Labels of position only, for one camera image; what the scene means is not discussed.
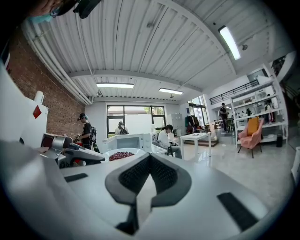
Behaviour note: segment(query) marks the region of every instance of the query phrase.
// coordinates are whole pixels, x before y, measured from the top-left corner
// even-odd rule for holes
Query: red beans
[[[127,158],[132,155],[134,155],[134,153],[132,152],[117,152],[109,156],[109,161],[114,161],[121,158]]]

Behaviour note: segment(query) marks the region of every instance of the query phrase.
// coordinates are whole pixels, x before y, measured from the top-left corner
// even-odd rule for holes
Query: white ceiling
[[[240,60],[218,33],[223,25],[240,48],[248,45]],[[135,87],[100,89],[101,96],[188,101],[250,63],[291,51],[276,19],[254,0],[102,0],[86,19],[70,11],[40,27],[63,69],[94,97],[97,82],[119,82]],[[184,94],[170,98],[160,87]]]

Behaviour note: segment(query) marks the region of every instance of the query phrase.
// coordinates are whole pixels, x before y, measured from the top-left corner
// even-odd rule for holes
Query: backpack
[[[91,129],[90,129],[90,146],[93,144],[93,143],[96,143],[96,134],[97,134],[97,130],[91,126]]]
[[[125,130],[125,128],[123,128],[123,129],[120,131],[120,135],[123,135],[123,134],[128,134],[128,132]]]

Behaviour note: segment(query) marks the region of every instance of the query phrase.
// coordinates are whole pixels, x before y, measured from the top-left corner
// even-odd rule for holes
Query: window frame
[[[200,101],[200,99],[199,98],[201,98],[201,100],[202,100],[202,102],[204,103],[204,99],[203,99],[203,97],[202,96],[199,96],[198,97],[198,101],[199,101],[199,103],[201,102]],[[206,107],[205,107],[205,105],[201,105],[201,104],[194,104],[193,103],[193,100],[190,100],[189,102],[188,102],[188,105],[189,106],[191,106],[192,108],[193,108],[193,111],[194,111],[194,113],[195,113],[195,110],[194,110],[194,108],[200,108],[201,109],[201,113],[202,113],[202,120],[203,120],[203,123],[204,123],[204,125],[205,125],[205,119],[204,119],[204,114],[203,114],[203,108],[205,108],[206,109]]]
[[[119,115],[119,116],[108,116],[108,107],[111,106],[118,106],[118,107],[123,107],[123,115]],[[115,132],[109,132],[109,119],[123,119],[123,123],[126,126],[125,123],[125,107],[150,107],[150,113],[151,113],[151,119],[152,119],[152,124],[154,124],[154,118],[164,118],[164,123],[166,125],[166,121],[165,121],[165,107],[163,105],[158,106],[158,105],[107,105],[106,106],[106,136],[108,138],[109,134],[114,134]],[[162,107],[164,110],[164,114],[163,115],[153,115],[152,113],[152,108],[153,107]],[[156,127],[155,130],[161,130],[162,127]]]

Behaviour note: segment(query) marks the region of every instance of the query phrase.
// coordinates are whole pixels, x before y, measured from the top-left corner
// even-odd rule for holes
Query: ceiling lamp
[[[172,89],[167,89],[167,88],[160,88],[160,92],[168,92],[168,93],[174,93],[174,94],[179,94],[181,95],[183,92],[172,90]]]
[[[98,82],[97,87],[99,88],[133,88],[134,84],[130,83],[117,83],[117,82]]]
[[[220,32],[220,34],[224,38],[225,42],[229,46],[230,51],[232,52],[234,59],[236,59],[236,60],[240,59],[240,53],[239,53],[238,47],[236,46],[236,43],[235,43],[228,27],[223,26],[218,31]]]

